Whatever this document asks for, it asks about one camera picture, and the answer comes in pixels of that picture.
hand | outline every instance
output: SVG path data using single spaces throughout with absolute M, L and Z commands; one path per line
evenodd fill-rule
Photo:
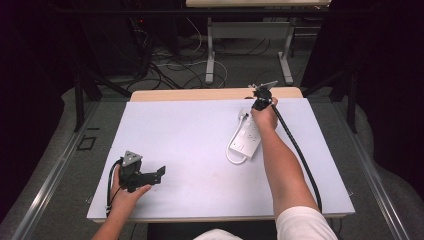
M 278 104 L 278 99 L 272 98 L 272 102 L 275 106 Z M 271 106 L 266 107 L 262 111 L 258 111 L 254 108 L 250 111 L 253 119 L 255 120 L 256 126 L 259 128 L 259 131 L 264 131 L 266 129 L 275 130 L 278 125 L 277 116 L 275 115 L 274 110 Z
M 119 214 L 120 217 L 127 219 L 136 206 L 138 199 L 149 191 L 152 186 L 142 186 L 132 193 L 129 193 L 124 189 L 119 189 L 119 169 L 120 165 L 117 165 L 115 172 L 113 173 L 113 184 L 112 189 L 110 190 L 111 200 L 113 198 L 111 214 Z

desk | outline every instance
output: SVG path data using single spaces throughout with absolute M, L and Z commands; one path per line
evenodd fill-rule
M 294 7 L 294 6 L 325 6 L 330 0 L 187 0 L 188 7 L 214 8 L 214 7 Z M 293 84 L 293 77 L 287 62 L 291 40 L 294 34 L 296 19 L 289 22 L 213 22 L 208 18 L 208 62 L 206 66 L 205 82 L 213 82 L 215 52 L 213 50 L 214 38 L 274 38 L 285 39 L 283 51 L 278 52 L 284 81 L 287 85 Z
M 225 157 L 226 145 L 238 124 L 238 111 L 241 107 L 250 108 L 254 102 L 254 99 L 244 99 L 253 95 L 252 90 L 134 93 L 122 116 L 87 218 L 96 222 L 105 220 L 110 167 L 126 150 L 130 150 L 143 155 L 142 172 L 167 166 L 162 183 L 140 200 L 130 221 L 273 219 L 272 197 L 263 169 L 261 147 L 252 160 L 242 165 L 233 165 Z M 279 98 L 281 114 L 320 189 L 324 215 L 342 217 L 354 213 L 308 100 L 301 98 L 297 88 L 274 88 L 271 91 Z M 279 135 L 294 149 L 283 131 L 281 126 L 277 127 Z

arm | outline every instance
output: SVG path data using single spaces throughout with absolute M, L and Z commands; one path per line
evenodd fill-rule
M 137 204 L 137 200 L 151 188 L 150 185 L 145 185 L 132 193 L 119 189 L 119 167 L 119 165 L 116 167 L 113 174 L 111 195 L 115 193 L 116 195 L 115 197 L 111 196 L 113 199 L 112 209 L 109 217 L 106 218 L 106 221 L 92 239 L 118 239 L 127 218 Z
M 252 109 L 251 113 L 262 139 L 264 166 L 271 188 L 275 218 L 294 206 L 306 206 L 319 211 L 299 161 L 275 132 L 278 122 L 271 106 L 262 111 Z

black curtain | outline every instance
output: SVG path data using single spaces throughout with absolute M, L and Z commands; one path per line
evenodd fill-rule
M 57 128 L 73 78 L 37 1 L 2 1 L 0 11 L 2 221 Z
M 375 2 L 334 0 L 330 8 L 366 9 Z M 380 3 L 389 4 L 388 11 L 383 14 L 384 24 L 371 33 L 373 18 L 324 21 L 302 87 L 312 87 L 345 69 L 359 38 L 372 41 L 358 59 L 357 102 L 373 131 L 373 157 L 424 199 L 424 8 L 419 1 Z

finger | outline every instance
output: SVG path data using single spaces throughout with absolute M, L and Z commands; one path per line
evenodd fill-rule
M 137 195 L 137 198 L 140 198 L 146 192 L 148 192 L 151 188 L 152 188 L 151 185 L 144 185 L 141 188 L 137 189 L 134 193 Z

